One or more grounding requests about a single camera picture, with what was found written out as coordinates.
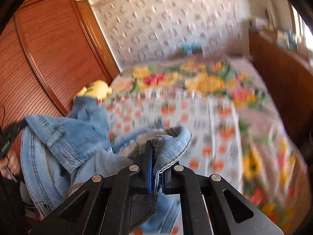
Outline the person's left hand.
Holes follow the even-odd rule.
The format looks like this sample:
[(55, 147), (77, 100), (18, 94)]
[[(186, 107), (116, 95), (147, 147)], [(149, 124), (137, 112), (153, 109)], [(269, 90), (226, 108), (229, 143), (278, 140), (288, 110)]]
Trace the person's left hand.
[(6, 170), (6, 167), (8, 167), (11, 171), (12, 174), (17, 175), (20, 173), (20, 163), (19, 160), (16, 156), (16, 153), (14, 152), (13, 149), (10, 149), (7, 152), (7, 156), (3, 159), (1, 159), (1, 164), (0, 164), (0, 169), (1, 169), (1, 174), (4, 178), (7, 178), (11, 180), (11, 176)]

